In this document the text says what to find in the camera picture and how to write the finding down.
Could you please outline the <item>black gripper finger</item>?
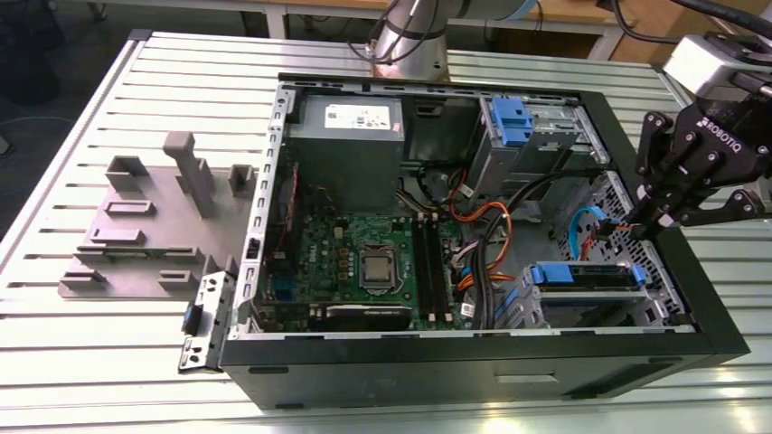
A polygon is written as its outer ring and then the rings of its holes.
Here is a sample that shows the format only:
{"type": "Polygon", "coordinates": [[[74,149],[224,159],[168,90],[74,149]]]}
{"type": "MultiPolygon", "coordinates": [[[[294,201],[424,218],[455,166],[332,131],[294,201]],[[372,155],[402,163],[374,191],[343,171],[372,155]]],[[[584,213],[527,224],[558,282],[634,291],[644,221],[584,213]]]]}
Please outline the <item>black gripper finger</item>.
{"type": "Polygon", "coordinates": [[[634,229],[659,229],[672,222],[660,220],[682,205],[682,173],[676,169],[672,152],[674,120],[664,112],[651,111],[644,115],[635,162],[639,186],[635,189],[635,206],[626,220],[634,229]]]}
{"type": "Polygon", "coordinates": [[[662,231],[675,227],[714,225],[771,218],[771,175],[739,186],[728,195],[724,204],[704,209],[704,200],[715,190],[676,187],[668,188],[651,199],[654,216],[644,224],[644,238],[652,240],[662,231]]]}

